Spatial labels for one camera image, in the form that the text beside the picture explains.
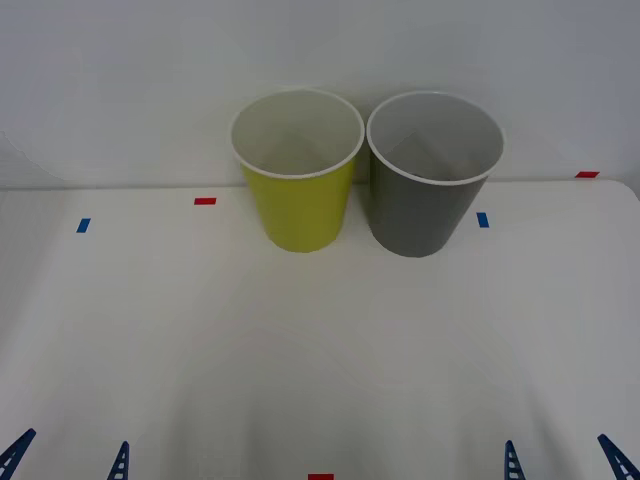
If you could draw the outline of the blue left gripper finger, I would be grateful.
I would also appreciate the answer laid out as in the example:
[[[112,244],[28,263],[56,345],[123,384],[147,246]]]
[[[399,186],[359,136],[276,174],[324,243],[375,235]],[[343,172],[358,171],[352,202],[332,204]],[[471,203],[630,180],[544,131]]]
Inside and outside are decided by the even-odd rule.
[[[129,473],[129,456],[130,456],[130,445],[127,441],[124,441],[119,451],[116,455],[116,458],[112,464],[112,467],[107,476],[107,480],[127,480]]]
[[[0,480],[11,479],[35,436],[36,431],[29,428],[0,455]]]

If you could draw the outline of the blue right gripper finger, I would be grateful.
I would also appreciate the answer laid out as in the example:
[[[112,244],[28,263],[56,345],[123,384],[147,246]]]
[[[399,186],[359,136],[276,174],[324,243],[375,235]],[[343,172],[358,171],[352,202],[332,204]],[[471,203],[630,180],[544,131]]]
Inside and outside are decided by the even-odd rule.
[[[607,435],[600,434],[597,439],[616,480],[640,480],[639,470]]]
[[[504,479],[525,480],[524,471],[520,465],[517,452],[511,440],[505,442],[504,449]]]

